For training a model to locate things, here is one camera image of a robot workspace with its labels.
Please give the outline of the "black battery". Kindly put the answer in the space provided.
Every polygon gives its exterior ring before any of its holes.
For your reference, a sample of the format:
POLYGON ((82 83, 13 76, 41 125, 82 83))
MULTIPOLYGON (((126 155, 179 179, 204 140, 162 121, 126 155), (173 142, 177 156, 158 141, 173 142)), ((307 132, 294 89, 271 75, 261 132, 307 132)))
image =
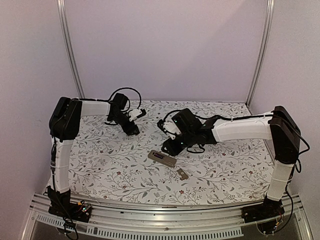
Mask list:
POLYGON ((154 153, 153 154, 154 159, 158 159, 158 160, 164 160, 165 156, 159 153, 154 153))

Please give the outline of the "beige remote control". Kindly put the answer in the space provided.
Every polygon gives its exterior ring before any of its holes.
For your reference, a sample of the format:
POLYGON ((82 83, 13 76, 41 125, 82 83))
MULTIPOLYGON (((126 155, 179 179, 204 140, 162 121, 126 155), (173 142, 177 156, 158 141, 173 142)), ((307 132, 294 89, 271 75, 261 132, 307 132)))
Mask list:
POLYGON ((155 150, 151 150, 147 157, 170 168, 174 168, 177 162, 175 158, 155 150))

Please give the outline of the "beige battery cover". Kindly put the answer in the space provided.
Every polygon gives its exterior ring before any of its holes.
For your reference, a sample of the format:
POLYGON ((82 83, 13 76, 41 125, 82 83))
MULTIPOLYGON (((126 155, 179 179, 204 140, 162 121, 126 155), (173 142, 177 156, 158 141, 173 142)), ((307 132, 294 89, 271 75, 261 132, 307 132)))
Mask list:
POLYGON ((179 168, 176 172, 178 173, 181 180, 187 180, 189 178, 187 173, 184 170, 182 170, 181 168, 179 168))

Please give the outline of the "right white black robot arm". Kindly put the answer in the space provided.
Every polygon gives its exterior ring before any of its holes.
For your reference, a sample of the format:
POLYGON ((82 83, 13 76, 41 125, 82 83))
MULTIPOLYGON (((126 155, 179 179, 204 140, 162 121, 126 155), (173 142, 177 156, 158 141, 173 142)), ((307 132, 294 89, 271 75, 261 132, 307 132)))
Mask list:
POLYGON ((183 150, 205 145, 215 145, 229 140, 271 140, 274 148, 274 169, 262 204, 243 208, 245 217, 269 218, 284 213, 282 196, 288 190, 295 165, 302 154, 300 143, 304 141, 299 127, 283 106, 260 115, 227 118, 214 115, 204 122, 188 108, 175 110, 171 120, 157 122, 159 129, 168 135, 162 152, 174 157, 183 150))

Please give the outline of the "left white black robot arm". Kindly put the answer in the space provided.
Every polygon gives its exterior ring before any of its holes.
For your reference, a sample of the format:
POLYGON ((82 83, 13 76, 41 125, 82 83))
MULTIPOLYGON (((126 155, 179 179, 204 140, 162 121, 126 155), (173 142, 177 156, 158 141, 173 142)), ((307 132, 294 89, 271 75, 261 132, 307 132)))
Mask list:
POLYGON ((122 93, 116 93, 111 100, 59 99, 49 120, 52 185, 48 188, 48 195, 53 201, 52 205, 63 217, 70 217, 75 211, 70 202, 69 166, 71 148, 80 131, 81 118, 104 116, 108 122, 120 125, 126 135, 136 136, 140 131, 134 121, 145 116, 146 110, 138 107, 124 111, 128 101, 128 97, 122 93))

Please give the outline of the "floral patterned table mat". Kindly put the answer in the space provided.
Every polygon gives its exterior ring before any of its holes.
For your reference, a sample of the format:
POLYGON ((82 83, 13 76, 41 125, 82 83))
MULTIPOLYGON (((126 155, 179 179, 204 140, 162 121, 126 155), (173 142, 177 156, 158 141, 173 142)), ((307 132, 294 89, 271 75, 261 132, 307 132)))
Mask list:
POLYGON ((221 205, 264 198, 274 164, 260 139, 229 140, 206 145, 204 153, 181 152, 174 168, 148 158, 167 136, 158 120, 173 110, 190 109, 201 117, 249 115, 243 103, 148 101, 136 121, 140 133, 128 136, 105 116, 81 118, 70 153, 68 181, 73 194, 152 205, 221 205), (188 179, 181 180, 178 169, 188 179))

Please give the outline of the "front aluminium rail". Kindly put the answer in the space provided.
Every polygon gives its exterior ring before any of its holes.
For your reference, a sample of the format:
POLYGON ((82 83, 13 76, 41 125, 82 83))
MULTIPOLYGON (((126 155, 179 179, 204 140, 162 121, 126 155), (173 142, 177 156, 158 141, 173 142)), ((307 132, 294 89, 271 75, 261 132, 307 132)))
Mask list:
POLYGON ((77 222, 81 240, 312 240, 297 194, 282 199, 285 214, 276 233, 260 232, 271 219, 245 222, 244 203, 153 205, 86 197, 89 222, 77 222))

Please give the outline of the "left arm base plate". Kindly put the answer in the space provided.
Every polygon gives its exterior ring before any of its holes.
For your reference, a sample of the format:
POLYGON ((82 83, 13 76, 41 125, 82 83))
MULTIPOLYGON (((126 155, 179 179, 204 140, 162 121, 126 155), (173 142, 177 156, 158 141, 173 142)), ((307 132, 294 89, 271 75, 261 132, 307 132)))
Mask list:
POLYGON ((78 222, 88 223, 92 214, 92 205, 81 200, 78 203, 51 202, 48 213, 78 222))

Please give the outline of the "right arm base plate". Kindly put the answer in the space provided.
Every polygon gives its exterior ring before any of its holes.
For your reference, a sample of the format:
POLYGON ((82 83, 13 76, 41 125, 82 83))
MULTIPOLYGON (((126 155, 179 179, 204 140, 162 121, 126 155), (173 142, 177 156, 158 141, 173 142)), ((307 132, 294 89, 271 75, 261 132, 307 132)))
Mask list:
POLYGON ((246 206, 241 209, 241 217, 245 223, 261 221, 283 215, 285 213, 281 202, 261 203, 246 206))

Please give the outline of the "left aluminium frame post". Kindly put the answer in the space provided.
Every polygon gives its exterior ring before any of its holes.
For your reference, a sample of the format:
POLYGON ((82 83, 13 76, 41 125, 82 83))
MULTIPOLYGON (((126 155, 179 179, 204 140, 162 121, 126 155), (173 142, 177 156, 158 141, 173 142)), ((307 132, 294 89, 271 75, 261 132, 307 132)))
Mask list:
POLYGON ((72 40, 71 40, 71 35, 70 35, 70 30, 68 25, 68 18, 67 18, 67 11, 66 11, 66 3, 64 0, 57 0, 56 3, 57 3, 57 10, 59 15, 63 41, 65 45, 65 50, 66 50, 68 62, 70 65, 70 70, 71 70, 71 74, 75 84, 75 88, 78 96, 80 98, 85 98, 85 92, 80 79, 80 74, 78 71, 77 62, 76 62, 76 58, 75 58, 75 54, 72 46, 72 40))

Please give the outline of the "aluminium frame post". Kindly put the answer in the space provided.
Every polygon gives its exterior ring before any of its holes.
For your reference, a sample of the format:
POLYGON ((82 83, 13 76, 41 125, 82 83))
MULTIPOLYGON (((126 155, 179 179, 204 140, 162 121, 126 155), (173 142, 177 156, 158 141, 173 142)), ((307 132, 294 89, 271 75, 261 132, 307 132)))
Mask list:
POLYGON ((249 87, 249 92, 246 98, 246 106, 250 109, 253 103, 253 99, 255 96, 255 92, 258 86, 261 70, 263 68, 264 58, 268 47, 268 41, 270 37, 270 32, 272 28, 272 21, 273 21, 273 14, 274 14, 274 8, 275 8, 275 1, 274 0, 268 0, 266 2, 266 12, 265 12, 265 19, 263 24, 263 32, 258 52, 257 61, 255 64, 254 72, 252 81, 249 87))
POLYGON ((57 10, 59 15, 63 41, 65 45, 65 50, 66 50, 68 62, 70 65, 70 70, 71 70, 71 74, 75 84, 75 88, 78 96, 80 98, 85 98, 85 92, 80 79, 80 74, 78 71, 77 62, 76 62, 76 58, 75 58, 75 54, 72 46, 72 40, 71 40, 71 35, 70 35, 70 30, 68 25, 68 18, 67 18, 67 11, 66 11, 66 3, 64 0, 57 0, 56 3, 57 3, 57 10))

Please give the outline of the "right aluminium frame post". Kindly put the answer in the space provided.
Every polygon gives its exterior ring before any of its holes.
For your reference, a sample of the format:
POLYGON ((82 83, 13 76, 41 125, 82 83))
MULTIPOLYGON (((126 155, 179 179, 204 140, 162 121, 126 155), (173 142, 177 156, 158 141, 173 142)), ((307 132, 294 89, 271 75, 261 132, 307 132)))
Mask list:
POLYGON ((255 64, 254 72, 252 81, 249 87, 249 92, 246 98, 246 106, 250 109, 253 103, 253 99, 255 96, 255 92, 258 86, 261 70, 263 68, 264 58, 268 47, 268 41, 270 37, 270 32, 272 28, 272 21, 273 21, 273 14, 274 14, 274 8, 275 8, 275 1, 274 0, 268 0, 266 2, 266 12, 265 12, 265 19, 263 24, 263 32, 258 52, 257 61, 255 64))

